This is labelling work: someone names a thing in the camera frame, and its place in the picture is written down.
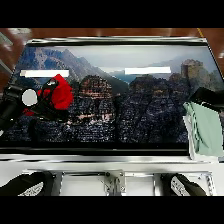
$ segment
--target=screen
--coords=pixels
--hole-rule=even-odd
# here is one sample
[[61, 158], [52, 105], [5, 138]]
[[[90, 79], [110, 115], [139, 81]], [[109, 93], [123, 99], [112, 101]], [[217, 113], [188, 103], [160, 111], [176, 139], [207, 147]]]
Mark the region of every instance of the screen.
[[[149, 67], [170, 72], [125, 74]], [[0, 141], [188, 143], [184, 102], [198, 87], [224, 89], [207, 46], [177, 45], [26, 46], [11, 82], [39, 90], [49, 78], [26, 78], [21, 70], [64, 69], [74, 94], [68, 122], [23, 115]]]

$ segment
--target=wooden floor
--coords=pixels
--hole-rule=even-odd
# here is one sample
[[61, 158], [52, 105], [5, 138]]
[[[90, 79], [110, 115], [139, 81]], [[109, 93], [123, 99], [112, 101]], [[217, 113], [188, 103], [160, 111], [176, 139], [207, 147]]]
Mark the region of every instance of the wooden floor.
[[[12, 34], [0, 28], [12, 42], [10, 48], [0, 45], [0, 59], [13, 70], [24, 48], [32, 38], [77, 36], [188, 36], [206, 37], [224, 74], [224, 28], [31, 28], [30, 34]], [[8, 76], [0, 73], [0, 90], [7, 84]]]

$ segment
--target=black border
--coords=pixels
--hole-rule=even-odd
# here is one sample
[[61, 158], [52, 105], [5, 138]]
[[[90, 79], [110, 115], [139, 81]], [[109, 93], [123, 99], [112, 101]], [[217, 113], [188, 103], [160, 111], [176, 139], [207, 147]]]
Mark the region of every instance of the black border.
[[[221, 70], [214, 58], [207, 42], [180, 41], [116, 41], [116, 40], [80, 40], [74, 41], [53, 41], [29, 42], [26, 47], [47, 47], [47, 46], [86, 46], [86, 45], [184, 45], [184, 46], [207, 46], [213, 60], [221, 73]], [[27, 155], [86, 155], [86, 156], [188, 156], [188, 143], [35, 143], [31, 142], [1, 142], [0, 154], [27, 154]]]

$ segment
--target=white rectangle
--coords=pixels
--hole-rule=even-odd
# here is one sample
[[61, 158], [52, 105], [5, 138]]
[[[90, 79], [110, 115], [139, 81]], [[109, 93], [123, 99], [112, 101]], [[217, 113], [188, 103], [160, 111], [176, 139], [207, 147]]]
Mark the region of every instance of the white rectangle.
[[171, 73], [170, 67], [125, 68], [125, 75]]
[[62, 77], [68, 77], [69, 70], [21, 70], [20, 76], [25, 76], [27, 78], [51, 78], [57, 74], [60, 74]]

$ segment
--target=metal bracket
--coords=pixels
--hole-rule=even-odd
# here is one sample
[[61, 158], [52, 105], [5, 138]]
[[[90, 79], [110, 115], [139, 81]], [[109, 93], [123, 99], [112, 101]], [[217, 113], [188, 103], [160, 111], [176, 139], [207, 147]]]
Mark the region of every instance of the metal bracket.
[[107, 196], [126, 196], [125, 173], [123, 170], [106, 171], [104, 184]]

